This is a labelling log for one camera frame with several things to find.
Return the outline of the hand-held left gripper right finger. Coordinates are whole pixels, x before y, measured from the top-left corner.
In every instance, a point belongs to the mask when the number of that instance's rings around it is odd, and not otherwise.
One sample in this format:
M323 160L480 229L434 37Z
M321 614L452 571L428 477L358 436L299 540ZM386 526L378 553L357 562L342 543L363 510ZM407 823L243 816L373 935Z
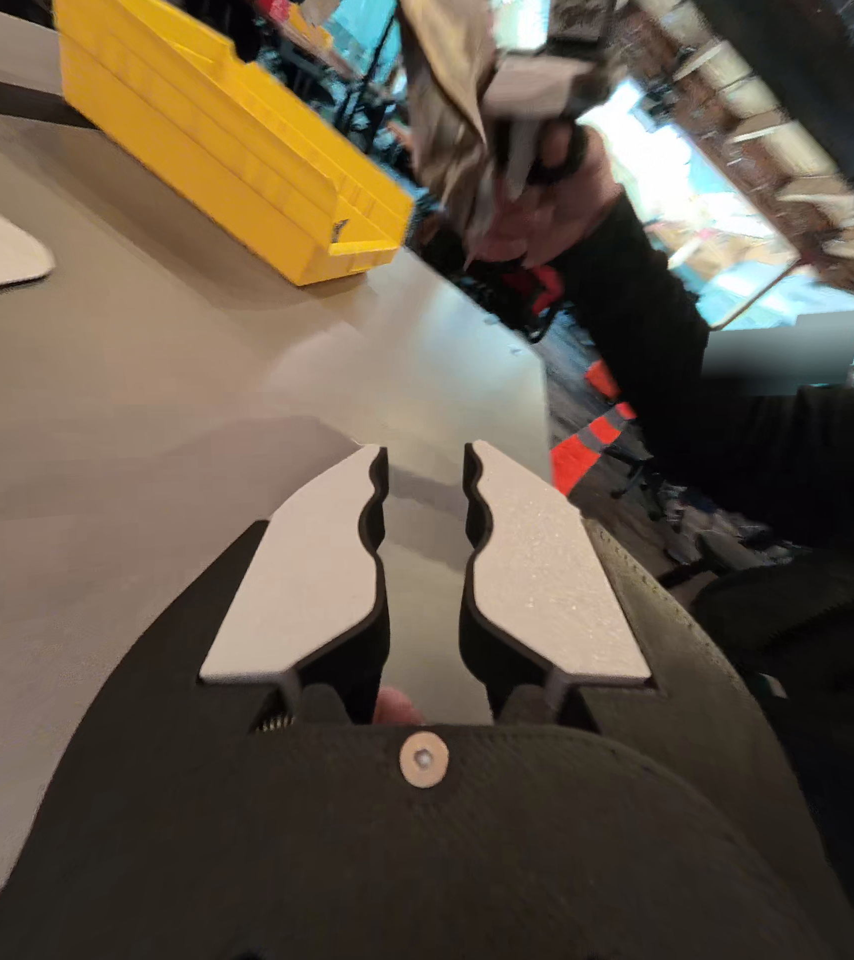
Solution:
M465 445L471 546L458 649L498 719L535 687L548 712L583 688L650 690L652 670L579 511L485 440Z

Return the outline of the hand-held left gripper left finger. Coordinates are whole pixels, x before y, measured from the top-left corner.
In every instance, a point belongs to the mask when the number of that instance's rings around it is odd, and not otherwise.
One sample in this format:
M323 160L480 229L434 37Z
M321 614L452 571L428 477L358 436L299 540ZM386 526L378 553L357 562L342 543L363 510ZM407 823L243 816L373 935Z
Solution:
M390 648L387 449L360 446L272 515L200 667L205 685L268 685L294 711L307 687L373 720Z

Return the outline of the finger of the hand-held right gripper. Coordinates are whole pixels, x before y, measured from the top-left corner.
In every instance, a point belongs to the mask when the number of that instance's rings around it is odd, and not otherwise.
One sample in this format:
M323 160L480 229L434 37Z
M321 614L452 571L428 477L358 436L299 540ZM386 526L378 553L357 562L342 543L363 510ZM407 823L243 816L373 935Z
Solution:
M572 58L501 58L482 94L484 118L574 118L599 102L599 66Z

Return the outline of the beige cloth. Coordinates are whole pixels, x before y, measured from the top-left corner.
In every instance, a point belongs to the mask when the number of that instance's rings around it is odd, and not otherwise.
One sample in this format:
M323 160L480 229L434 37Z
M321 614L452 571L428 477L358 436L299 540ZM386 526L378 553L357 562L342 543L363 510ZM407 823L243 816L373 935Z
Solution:
M537 126L483 112L502 64L489 2L401 1L397 19L418 181L440 201L468 261L520 259L526 228L510 227L507 210L527 188Z

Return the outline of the person's right forearm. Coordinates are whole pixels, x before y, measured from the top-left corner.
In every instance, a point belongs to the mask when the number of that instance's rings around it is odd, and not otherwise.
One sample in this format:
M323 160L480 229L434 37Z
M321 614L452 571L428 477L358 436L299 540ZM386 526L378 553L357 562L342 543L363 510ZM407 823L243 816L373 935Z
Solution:
M680 458L695 429L707 324L650 245L627 195L549 267L637 415L648 450Z

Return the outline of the person's right hand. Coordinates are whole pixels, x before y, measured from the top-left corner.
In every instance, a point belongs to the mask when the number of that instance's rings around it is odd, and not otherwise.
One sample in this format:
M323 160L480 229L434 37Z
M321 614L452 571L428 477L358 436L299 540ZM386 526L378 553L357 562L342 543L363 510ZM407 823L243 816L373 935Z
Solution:
M553 177L527 184L513 197L504 175L494 185L490 225L467 241L468 261L521 260L545 265L590 236L623 198L599 132L575 122L543 127L537 158Z

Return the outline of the person's left hand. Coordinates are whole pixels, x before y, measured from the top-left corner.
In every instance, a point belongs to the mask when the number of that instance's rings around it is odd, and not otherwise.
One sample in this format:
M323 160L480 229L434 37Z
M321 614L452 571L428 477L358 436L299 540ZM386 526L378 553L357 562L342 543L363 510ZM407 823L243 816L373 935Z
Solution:
M371 723L380 726L420 727L424 725L425 719L407 694L393 687L381 686Z

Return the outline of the red chair part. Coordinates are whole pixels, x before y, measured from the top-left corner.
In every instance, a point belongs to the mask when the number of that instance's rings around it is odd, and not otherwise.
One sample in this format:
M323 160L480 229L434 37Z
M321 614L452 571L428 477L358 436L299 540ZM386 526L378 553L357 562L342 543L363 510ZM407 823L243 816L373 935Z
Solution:
M532 317L559 308L565 286L561 274L550 266L532 268L514 266L503 275L505 285L518 294Z

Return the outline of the person's black clothing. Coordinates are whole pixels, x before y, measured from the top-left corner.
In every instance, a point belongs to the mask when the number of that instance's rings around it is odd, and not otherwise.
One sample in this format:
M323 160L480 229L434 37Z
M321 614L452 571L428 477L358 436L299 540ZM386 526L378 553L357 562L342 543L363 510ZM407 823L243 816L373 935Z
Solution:
M673 479L804 549L693 608L758 694L854 906L854 388L698 387L636 409Z

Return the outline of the yellow plastic bin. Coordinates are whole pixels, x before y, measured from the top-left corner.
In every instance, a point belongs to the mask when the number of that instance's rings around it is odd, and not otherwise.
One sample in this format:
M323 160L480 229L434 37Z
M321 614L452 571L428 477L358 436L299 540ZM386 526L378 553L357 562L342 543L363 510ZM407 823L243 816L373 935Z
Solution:
M404 245L409 193L226 36L168 2L52 14L66 103L292 284Z

